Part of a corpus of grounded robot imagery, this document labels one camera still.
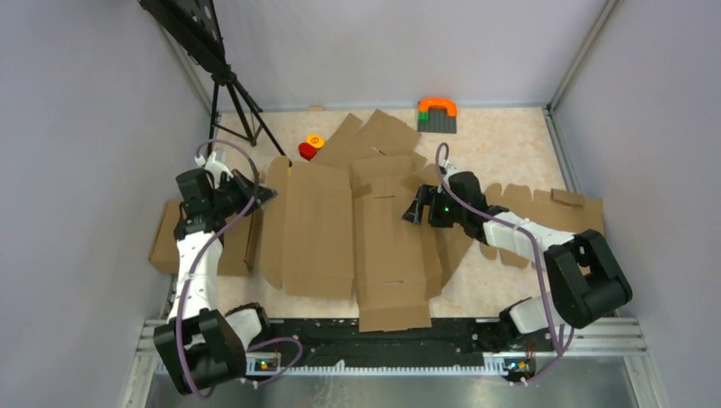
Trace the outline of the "large cardboard box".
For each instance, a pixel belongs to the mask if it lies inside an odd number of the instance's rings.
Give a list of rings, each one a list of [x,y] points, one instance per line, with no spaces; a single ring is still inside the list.
[[[471,247],[460,227],[435,229],[402,219],[417,188],[436,184],[409,156],[353,161],[349,171],[290,161],[270,163],[277,197],[264,208],[260,271],[292,296],[355,300],[362,332],[431,324],[439,296]]]

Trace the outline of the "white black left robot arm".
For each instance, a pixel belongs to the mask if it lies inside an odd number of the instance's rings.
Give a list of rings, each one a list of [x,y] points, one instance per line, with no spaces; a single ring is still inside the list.
[[[269,347],[273,330],[258,303],[218,309],[219,265],[224,233],[274,199],[257,177],[229,169],[213,152],[196,157],[195,169],[176,178],[182,195],[173,237],[179,251],[175,299],[153,343],[180,394],[205,399],[213,389],[244,377],[247,349]]]

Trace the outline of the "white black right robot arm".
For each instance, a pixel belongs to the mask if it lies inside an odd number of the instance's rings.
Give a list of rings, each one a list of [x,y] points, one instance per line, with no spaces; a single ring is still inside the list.
[[[632,300],[633,289],[601,232],[538,224],[491,199],[473,173],[450,164],[436,172],[439,183],[418,187],[405,221],[435,229],[459,225],[466,236],[536,267],[540,295],[499,315],[498,337],[505,348],[521,350],[533,332],[553,330],[555,322],[582,329]]]

